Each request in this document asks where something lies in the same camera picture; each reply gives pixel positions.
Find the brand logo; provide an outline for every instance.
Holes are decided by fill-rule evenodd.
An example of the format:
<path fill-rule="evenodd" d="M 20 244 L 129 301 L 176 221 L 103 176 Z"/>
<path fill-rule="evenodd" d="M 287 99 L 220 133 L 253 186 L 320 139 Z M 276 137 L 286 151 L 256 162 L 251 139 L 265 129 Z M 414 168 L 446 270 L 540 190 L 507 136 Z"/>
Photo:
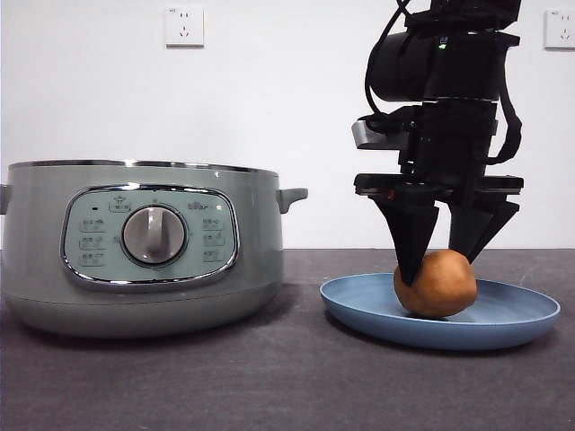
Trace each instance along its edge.
<path fill-rule="evenodd" d="M 188 209 L 195 210 L 195 211 L 205 211 L 207 209 L 211 209 L 210 205 L 203 205 L 200 202 L 190 202 L 188 203 Z"/>

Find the electrical socket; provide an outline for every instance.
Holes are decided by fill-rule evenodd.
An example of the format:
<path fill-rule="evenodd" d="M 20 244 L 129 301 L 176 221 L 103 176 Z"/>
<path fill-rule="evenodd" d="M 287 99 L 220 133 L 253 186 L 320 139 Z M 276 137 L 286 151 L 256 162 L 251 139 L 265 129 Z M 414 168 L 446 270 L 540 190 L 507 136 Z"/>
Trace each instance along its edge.
<path fill-rule="evenodd" d="M 166 47 L 204 46 L 204 9 L 201 7 L 171 7 L 164 16 Z"/>
<path fill-rule="evenodd" d="M 575 9 L 545 12 L 545 47 L 575 49 Z"/>

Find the gray tabletop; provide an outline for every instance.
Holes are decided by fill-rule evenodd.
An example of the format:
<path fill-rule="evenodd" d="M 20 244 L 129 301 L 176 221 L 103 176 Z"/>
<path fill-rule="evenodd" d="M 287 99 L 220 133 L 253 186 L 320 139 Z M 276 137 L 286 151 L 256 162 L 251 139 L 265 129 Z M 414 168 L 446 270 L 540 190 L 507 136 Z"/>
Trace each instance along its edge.
<path fill-rule="evenodd" d="M 392 251 L 287 251 L 259 313 L 195 334 L 65 339 L 2 317 L 2 429 L 575 430 L 575 251 L 486 251 L 478 277 L 562 305 L 524 345 L 453 353 L 364 337 L 326 314 L 320 284 L 389 272 Z"/>

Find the blue plate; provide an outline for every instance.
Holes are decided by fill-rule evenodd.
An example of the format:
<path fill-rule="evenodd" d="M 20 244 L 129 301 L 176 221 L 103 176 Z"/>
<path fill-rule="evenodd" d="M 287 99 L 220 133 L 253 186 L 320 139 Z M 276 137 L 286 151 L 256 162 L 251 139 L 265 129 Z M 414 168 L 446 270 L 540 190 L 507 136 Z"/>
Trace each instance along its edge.
<path fill-rule="evenodd" d="M 475 304 L 454 316 L 428 320 L 403 309 L 393 274 L 338 278 L 321 288 L 330 313 L 371 337 L 416 347 L 492 350 L 519 346 L 548 331 L 561 306 L 523 287 L 477 280 Z"/>

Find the slow cooker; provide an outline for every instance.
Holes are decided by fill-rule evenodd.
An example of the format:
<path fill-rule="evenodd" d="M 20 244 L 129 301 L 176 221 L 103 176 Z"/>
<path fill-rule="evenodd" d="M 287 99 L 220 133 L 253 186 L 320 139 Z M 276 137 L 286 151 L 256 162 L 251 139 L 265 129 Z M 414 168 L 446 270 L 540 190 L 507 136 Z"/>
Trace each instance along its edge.
<path fill-rule="evenodd" d="M 2 187 L 2 296 L 32 327 L 132 338 L 200 330 L 268 302 L 280 214 L 307 189 L 198 163 L 43 161 Z"/>

